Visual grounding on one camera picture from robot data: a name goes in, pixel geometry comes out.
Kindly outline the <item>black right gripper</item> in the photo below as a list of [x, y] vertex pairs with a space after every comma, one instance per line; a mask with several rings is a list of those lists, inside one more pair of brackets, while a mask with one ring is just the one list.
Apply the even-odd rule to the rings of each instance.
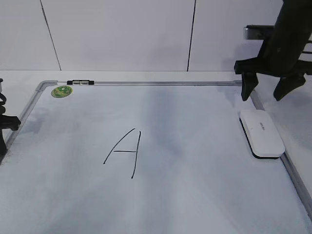
[[273, 93], [276, 101], [303, 86], [306, 79], [295, 74], [312, 73], [312, 63], [299, 59], [311, 35], [312, 2], [285, 0], [274, 31], [269, 39], [262, 40], [257, 57], [235, 62], [235, 73], [242, 74], [242, 100], [246, 101], [258, 85], [256, 73], [281, 77]]

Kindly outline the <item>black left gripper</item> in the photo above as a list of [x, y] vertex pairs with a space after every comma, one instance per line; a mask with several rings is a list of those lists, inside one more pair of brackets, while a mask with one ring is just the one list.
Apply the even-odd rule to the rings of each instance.
[[7, 147], [3, 138], [2, 130], [10, 129], [11, 131], [17, 131], [20, 126], [20, 120], [17, 116], [0, 116], [0, 155], [5, 156], [7, 153]]

